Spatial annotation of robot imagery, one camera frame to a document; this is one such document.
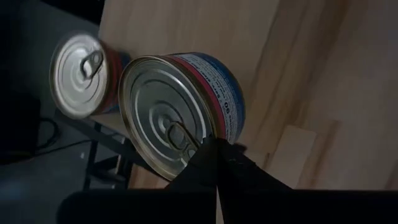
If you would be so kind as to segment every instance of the metal frame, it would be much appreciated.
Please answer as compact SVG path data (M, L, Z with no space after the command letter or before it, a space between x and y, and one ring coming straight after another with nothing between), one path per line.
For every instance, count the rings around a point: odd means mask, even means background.
M163 178L154 169L152 169L145 160L137 153L136 148L130 141L121 143L111 136L107 136L101 132L102 125L95 122L94 128L84 123L82 120L71 119L65 116L61 111L55 110L55 119L75 128L85 136L92 139L88 162L86 168L86 176L83 183L83 190L90 189L91 180L95 179L104 184L114 184L118 189L126 189L129 184L131 168L135 164L148 170L149 172ZM98 143L114 151L119 156L114 156L99 162L95 162ZM116 174L110 170L116 168L119 160L119 169Z

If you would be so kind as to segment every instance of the wooden board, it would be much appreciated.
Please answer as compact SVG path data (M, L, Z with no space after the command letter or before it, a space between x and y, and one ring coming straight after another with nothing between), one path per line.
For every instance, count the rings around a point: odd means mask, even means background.
M157 177L140 166L133 165L129 189L162 189L167 184L169 183L164 179Z
M199 51L220 59L245 94L279 0L106 1L99 36L132 56Z
M317 138L313 143L311 153L308 155L296 188L314 189L324 169L324 161L335 141L335 136L340 128L340 122L335 120L319 121Z
M394 164L393 169L391 170L390 177L388 178L386 190L398 190L398 161Z
M384 189L398 158L397 1L352 1L325 63L297 101L300 127L339 122L317 189Z
M129 133L127 133L126 127L119 112L95 115L91 116L90 118L102 124L103 126L115 130L119 134L129 138Z
M313 131L286 126L266 171L289 187L296 188L316 135Z
M349 1L281 1L259 62L240 141L262 168L273 153L311 71L333 45Z

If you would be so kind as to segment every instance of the tin can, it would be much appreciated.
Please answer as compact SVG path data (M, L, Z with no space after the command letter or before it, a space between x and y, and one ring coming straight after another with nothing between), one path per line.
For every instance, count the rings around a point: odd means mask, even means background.
M118 110L118 86L128 54L86 32L66 35L50 65L50 89L62 113L73 119Z
M202 139L234 143L244 124L242 91L232 73L203 53L143 56L123 71L121 115L145 161L171 180Z

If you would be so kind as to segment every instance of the ring pull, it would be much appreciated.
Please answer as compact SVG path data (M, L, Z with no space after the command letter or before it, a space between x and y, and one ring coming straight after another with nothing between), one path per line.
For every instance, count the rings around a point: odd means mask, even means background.
M95 50L91 54L83 58L83 60L80 62L80 71L83 74L85 80L92 79L94 77L94 75L96 74L96 72L98 71L98 69L102 64L103 59L104 57L102 51L100 50ZM91 72L89 74L87 74L85 70L86 62L89 64L91 68Z
M184 148L179 148L172 141L172 138L171 138L170 134L171 134L171 131L173 130L174 127L178 128L183 133L184 137L186 139L188 139L188 144ZM185 128L185 126L182 123L179 123L177 121L171 122L170 126L167 128L167 130L166 130L166 140L169 143L171 149L173 149L174 151L179 152L180 155L183 158L188 157L189 159L191 158L190 152L188 151L189 146L192 146L193 150L197 151L199 149L199 145L200 145L200 143Z

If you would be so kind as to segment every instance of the silver lid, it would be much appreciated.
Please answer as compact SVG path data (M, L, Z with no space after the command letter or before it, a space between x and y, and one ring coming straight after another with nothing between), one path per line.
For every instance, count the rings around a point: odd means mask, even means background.
M99 40L86 33L65 37L53 53L50 86L60 110L85 118L102 103L108 84L108 65Z
M187 134L201 142L212 130L200 94L180 70L161 58L141 57L127 66L119 105L138 152L168 179L183 170L197 149Z

